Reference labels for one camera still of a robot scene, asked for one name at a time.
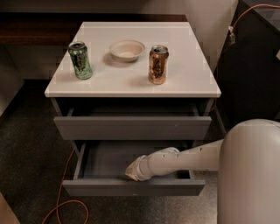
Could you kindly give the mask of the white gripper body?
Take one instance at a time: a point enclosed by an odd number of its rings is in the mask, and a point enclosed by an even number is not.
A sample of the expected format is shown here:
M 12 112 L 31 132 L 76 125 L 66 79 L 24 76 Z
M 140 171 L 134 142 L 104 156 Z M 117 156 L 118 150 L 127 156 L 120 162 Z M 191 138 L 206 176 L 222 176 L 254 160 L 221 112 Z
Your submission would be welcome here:
M 141 156 L 136 160 L 136 164 L 134 165 L 134 174 L 136 179 L 139 181 L 145 181 L 152 178 L 153 173 L 149 167 L 148 156 Z

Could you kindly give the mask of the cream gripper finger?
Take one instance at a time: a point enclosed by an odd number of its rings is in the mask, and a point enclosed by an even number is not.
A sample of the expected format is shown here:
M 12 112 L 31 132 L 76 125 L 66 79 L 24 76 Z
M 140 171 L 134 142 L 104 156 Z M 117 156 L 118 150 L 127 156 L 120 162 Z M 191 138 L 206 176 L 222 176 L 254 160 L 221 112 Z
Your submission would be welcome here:
M 135 169 L 136 167 L 139 166 L 140 162 L 143 160 L 144 156 L 138 157 L 135 161 L 133 161 L 130 165 L 130 169 Z
M 125 175 L 129 177 L 130 179 L 133 179 L 135 181 L 138 181 L 138 177 L 133 173 L 133 170 L 130 168 L 127 168 L 125 171 Z

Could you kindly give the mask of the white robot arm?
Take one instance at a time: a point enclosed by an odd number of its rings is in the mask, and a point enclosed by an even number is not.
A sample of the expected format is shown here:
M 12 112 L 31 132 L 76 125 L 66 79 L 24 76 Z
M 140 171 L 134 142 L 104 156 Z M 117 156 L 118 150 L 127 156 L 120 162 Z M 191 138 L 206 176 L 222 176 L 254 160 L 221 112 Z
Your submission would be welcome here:
M 218 172 L 217 224 L 280 224 L 280 122 L 241 122 L 222 140 L 138 157 L 125 174 L 145 181 L 183 170 Z

